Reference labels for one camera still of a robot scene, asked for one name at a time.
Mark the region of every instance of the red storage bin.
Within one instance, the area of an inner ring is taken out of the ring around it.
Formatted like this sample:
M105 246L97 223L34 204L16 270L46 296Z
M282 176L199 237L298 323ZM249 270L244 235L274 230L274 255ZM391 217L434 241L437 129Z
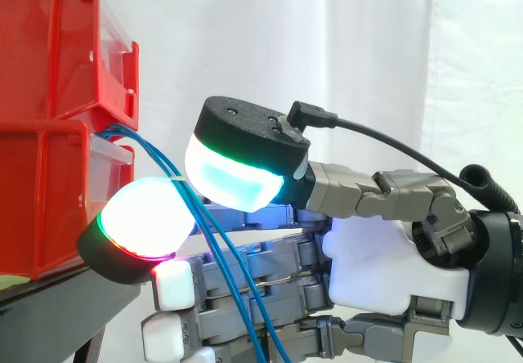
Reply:
M138 45L101 0L0 0L0 119L138 129Z
M0 121L0 288L80 263L76 239L133 180L133 158L83 122Z

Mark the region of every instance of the robotic hand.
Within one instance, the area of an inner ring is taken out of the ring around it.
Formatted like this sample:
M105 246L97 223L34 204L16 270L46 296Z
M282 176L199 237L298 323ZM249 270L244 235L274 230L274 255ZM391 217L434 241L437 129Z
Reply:
M346 168L312 165L324 171L335 168L343 179L329 175L329 183L321 191L324 198L331 190L353 190L371 182L356 174L360 184L351 184L355 174ZM333 359L346 349L379 361L411 362L418 332L448 336L451 318L470 329L523 335L520 303L513 296L509 298L521 287L521 273L511 275L522 254L521 218L514 213L469 213L454 198L452 188L433 175L402 171L387 176L393 177L388 181L393 186L386 194L379 194L378 184L373 192L367 192L386 200L392 188L398 190L395 209L405 208L402 201L408 201L408 208L417 208L416 203L422 202L431 187L427 214L413 230L410 222L421 216L399 217L398 213L390 218L400 218L403 223L375 217L371 228L365 223L365 230L358 229L354 222L350 228L347 224L351 220L331 218L348 214L336 202L332 208L322 208L329 217L289 205L271 204L255 213L208 205L226 231L303 228L298 235L239 248L292 362L312 356ZM347 196L337 195L349 203ZM315 206L310 200L307 208ZM361 212L360 216L373 216ZM434 217L440 224L436 225ZM434 255L436 247L448 258L460 249L467 257L479 255L469 248L472 241L484 239L490 241L490 247L474 267L466 268L464 258L463 264L455 265L458 260L454 258L446 268L430 263L431 258L440 258ZM230 253L225 254L269 360L281 362L238 263ZM256 361L253 345L211 255L163 262L154 270L153 291L160 312L143 322L147 361ZM334 303L375 314L360 314L348 321L309 316L332 308Z
M309 162L306 126L374 137L435 173L370 176ZM186 169L196 188L220 204L207 207L225 231L303 229L239 248L279 341L266 328L239 256L224 252L269 361L284 361L281 342L292 362L333 359L345 350L410 362L415 339L448 336L451 319L510 336L521 349L512 336L523 337L523 218L484 168L469 166L456 177L390 137L311 105L295 103L283 115L211 97L187 150ZM468 212L447 181L489 211ZM373 217L372 227L358 227L358 217ZM101 269L99 258L93 260L94 244L84 244L89 253L82 246L84 259L91 256L86 262ZM106 244L104 250L115 248ZM133 259L132 265L144 271L156 263L151 274L159 312L142 324L147 361L256 361L242 305L231 297L214 256L158 260L148 267ZM334 303L372 314L349 320L310 316Z

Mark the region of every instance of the black cable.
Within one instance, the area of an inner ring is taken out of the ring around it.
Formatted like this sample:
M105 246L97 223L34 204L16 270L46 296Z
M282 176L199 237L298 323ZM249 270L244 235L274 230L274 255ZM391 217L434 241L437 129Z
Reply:
M353 132L358 132L360 134L363 134L364 136L374 138L375 140L378 140L380 142L383 142L384 144L387 144L397 150L399 150L402 153L405 153L406 155L412 157L414 160L418 161L419 163L423 164L425 167L431 169L435 173L437 173L439 176L443 177L449 182L452 182L456 186L459 186L463 188L466 191L475 191L476 187L471 185L469 182L464 181L460 177L457 177L456 175L452 174L450 171L447 171L443 167L441 167L439 164L435 163L425 155L422 155L417 150L414 150L410 146L404 144L403 142L400 142L392 137L389 137L387 134L383 134L382 132L378 132L372 128L368 128L364 126L363 124L351 122L349 120L340 119L337 120L337 126L340 128L346 128L347 130L351 130Z
M412 157L414 160L431 169L447 181L463 188L488 210L495 212L520 212L516 205L516 201L514 201L514 199L498 183L496 183L496 181L490 176L489 171L480 165L472 164L466 166L461 171L460 176L457 177L425 155L419 153L417 150L414 150L403 142L389 137L387 134L383 134L382 132L378 132L362 124L340 118L336 118L334 125L339 128L345 128L363 134L364 136L374 138L375 140L383 142L384 144Z
M523 345L520 344L519 341L516 340L513 336L507 336L507 340L512 344L512 346L516 349L516 351L519 352L519 354L523 357Z

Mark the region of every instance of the blue cable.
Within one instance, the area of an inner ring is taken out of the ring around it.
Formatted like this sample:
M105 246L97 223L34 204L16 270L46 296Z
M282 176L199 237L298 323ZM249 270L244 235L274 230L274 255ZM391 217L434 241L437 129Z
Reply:
M123 136L123 137L129 137L135 141L137 141L147 152L147 154L153 159L153 161L170 177L173 175L180 176L180 172L177 170L177 168L169 161L170 166L167 166L164 161L162 160L162 157L159 156L158 153L156 153L156 149L151 149L152 146L145 141L143 138L141 138L136 132L131 131L131 129L125 128L124 130L120 130L120 127L117 127L117 130L114 132L108 132L107 130L100 133L101 137L107 139L109 137L112 137L114 135ZM208 242L208 246L211 249L212 255L217 261L218 266L221 269L221 273L224 276L224 279L227 283L227 286L229 287L229 290L231 292L231 295L233 296L233 299L235 300L236 306L238 307L239 313L242 316L242 319L244 320L244 324L247 328L247 331L249 333L249 336L251 337L251 340L253 341L253 347L255 354L257 356L257 361L261 363L266 363L266 358L263 353L262 347L259 343L259 340L256 335L256 330L253 327L253 323L251 322L251 319L249 317L249 314L247 313L247 310L245 309L244 303L241 300L241 295L237 289L237 286L235 285L234 278L232 274L230 273L229 267L226 265L226 260L223 257L223 253L221 252L221 249L216 241L216 238L210 231L208 224L204 221L203 215L200 212L199 208L196 208L197 204L194 201L194 199L191 199L188 194L192 191L188 185L184 185L184 182L178 182L178 181L172 181L178 192L180 193L180 196L186 203L186 206L191 211L191 213L194 216L194 219L196 220L197 224L199 225L200 229L203 232L203 235L205 236L206 241Z
M117 130L119 128L122 127L122 125L118 124L118 125L111 125L111 127L115 127L117 128ZM145 144L147 144L147 146L152 150L154 151L158 156L159 158L177 175L177 176L181 176L180 174L180 171L176 168L176 166L172 163L172 161L164 154L162 153L159 149L157 149L155 146L151 145L147 140L143 139L142 137L140 137L140 135L136 132L134 132L133 130L131 130L130 128L126 128L125 126L124 127L124 131L125 133L127 132L130 132L134 137L139 137ZM248 282L248 285L249 285L249 288L251 289L251 291L253 292L253 296L257 302L257 305L258 305L258 308L260 310L260 313L261 313L261 316L263 317L263 320L265 321L266 323L266 327L267 327L267 330L269 331L270 333L270 336L272 337L273 341L274 341L274 344L276 346L276 349L278 350L279 354L282 356L283 360L285 363L291 363L291 360L290 358L288 357L287 355L287 352L285 351L285 348L283 346L283 344L280 342L279 340L279 337L278 337L278 334L276 333L276 330L274 328L274 326L272 325L272 322L270 321L270 317L269 317L269 313L267 312L266 310L266 307L265 307L265 303L263 302L263 299L262 299L262 296L260 295L258 289L257 289L257 286L255 285L254 283L254 280L253 278L251 277L248 269L247 269L247 266L245 265L245 262L244 260L242 259L241 257L241 254L239 253L238 249L236 248L236 246L232 243L232 241L230 240L229 236L223 231L223 229L221 228L221 226L219 225L219 223L217 222L217 220L214 218L214 216L212 215L212 213L209 212L209 210L205 207L205 205L203 205L201 203L201 201L199 200L198 196L192 191L192 189L190 189L189 185L186 183L186 182L182 182L181 183L182 186L185 187L186 189L186 192L187 194L190 196L191 200L194 201L197 206L201 209L201 211L203 211L203 213L205 214L206 218L214 225L214 227L217 229L218 231L218 234L222 237L222 239L226 242L227 246L229 247L229 250L233 253L233 255L235 256L236 260L238 261L238 264L239 264L239 267L241 269L241 271L243 272L244 276L245 276L245 279L247 280Z
M167 164L171 165L174 169L176 167L172 164L172 162L167 158L166 155L164 155L160 150L156 149L154 146L151 145L151 148L155 150L160 158ZM242 270L245 279L248 282L249 288L253 292L253 296L257 302L258 308L260 309L261 316L263 317L263 320L266 323L267 330L269 330L270 336L272 337L274 344L276 346L276 349L278 349L279 354L282 356L285 363L291 363L290 358L287 355L287 352L285 351L285 348L283 344L280 342L278 334L276 333L275 327L272 325L272 322L269 317L269 313L266 310L265 303L263 302L262 296L260 295L258 288L256 284L254 283L253 277L249 273L247 266L245 265L244 260L242 259L241 254L239 253L236 246L232 243L229 236L223 231L220 224L217 222L216 218L212 215L211 212L203 205L199 199L198 196L191 190L189 195L193 197L193 200L195 198L196 201L198 201L199 204L201 204L201 209L203 210L203 213L207 217L207 219L214 225L214 227L217 229L218 234L222 237L222 239L226 242L227 246L229 247L230 251L233 253L233 255L236 258L236 261L238 261L239 267Z

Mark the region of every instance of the white backdrop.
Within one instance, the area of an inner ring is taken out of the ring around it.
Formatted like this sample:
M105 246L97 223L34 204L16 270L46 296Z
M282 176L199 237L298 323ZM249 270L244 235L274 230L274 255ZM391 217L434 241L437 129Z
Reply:
M140 132L180 168L206 97L282 112L300 100L421 147L456 173L481 162L522 202L523 0L106 1L141 47ZM357 134L306 134L311 159L367 173L417 167ZM159 174L138 150L136 175ZM182 254L203 249L191 240ZM100 362L143 362L140 322L153 311L145 287L108 325ZM333 314L349 318L354 311ZM520 361L504 338L451 330L452 346L431 361ZM370 360L346 352L336 361Z

